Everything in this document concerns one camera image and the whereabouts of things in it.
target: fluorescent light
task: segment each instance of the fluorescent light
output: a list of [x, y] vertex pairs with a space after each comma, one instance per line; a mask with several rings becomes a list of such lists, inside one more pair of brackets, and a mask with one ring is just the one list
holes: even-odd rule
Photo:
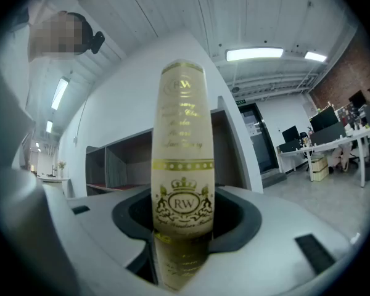
[[62, 99], [64, 91], [67, 88], [68, 81], [69, 81], [68, 79], [61, 77], [59, 80], [59, 83], [57, 84], [56, 91], [54, 94], [54, 99], [52, 100], [52, 105], [51, 105], [51, 107], [54, 110], [57, 110], [57, 108], [59, 107], [60, 100]]
[[51, 121], [47, 121], [47, 132], [50, 133], [51, 132], [51, 129], [52, 129], [52, 122]]
[[284, 50], [278, 47], [244, 48], [227, 51], [226, 60], [231, 62], [239, 59], [249, 58], [280, 58]]
[[314, 52], [307, 52], [306, 56], [304, 56], [306, 59], [316, 60], [318, 62], [324, 62], [327, 58], [326, 56], [315, 54]]

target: floor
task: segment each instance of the floor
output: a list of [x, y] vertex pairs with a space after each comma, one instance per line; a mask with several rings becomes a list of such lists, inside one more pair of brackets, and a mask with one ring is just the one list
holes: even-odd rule
[[366, 234], [370, 226], [370, 181], [360, 187], [360, 171], [353, 165], [346, 173], [334, 172], [320, 182], [311, 182], [307, 166], [288, 179], [263, 190], [267, 196], [299, 204], [329, 223], [349, 239]]

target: bottle holder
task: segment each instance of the bottle holder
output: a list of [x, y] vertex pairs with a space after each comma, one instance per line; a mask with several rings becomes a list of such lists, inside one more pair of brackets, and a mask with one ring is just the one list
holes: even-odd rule
[[[112, 210], [115, 225], [133, 239], [146, 242], [142, 253], [127, 267], [128, 270], [157, 284], [152, 259], [152, 200], [150, 189], [120, 202]], [[254, 204], [215, 187], [213, 237], [208, 254], [239, 250], [248, 243], [261, 226], [261, 214]]]

